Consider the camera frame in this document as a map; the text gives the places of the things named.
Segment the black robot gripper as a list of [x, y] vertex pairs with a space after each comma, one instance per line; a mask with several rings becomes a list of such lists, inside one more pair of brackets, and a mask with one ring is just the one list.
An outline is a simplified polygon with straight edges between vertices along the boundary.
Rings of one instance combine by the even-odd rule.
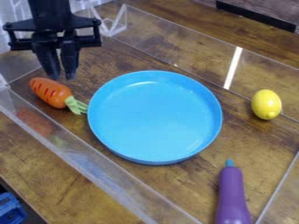
[[71, 12], [69, 0], [27, 0], [32, 18], [7, 22], [3, 29], [8, 32], [12, 51], [33, 50], [41, 67], [52, 80], [60, 78], [61, 66], [65, 78], [76, 77], [80, 48], [101, 46], [96, 18], [80, 17]]

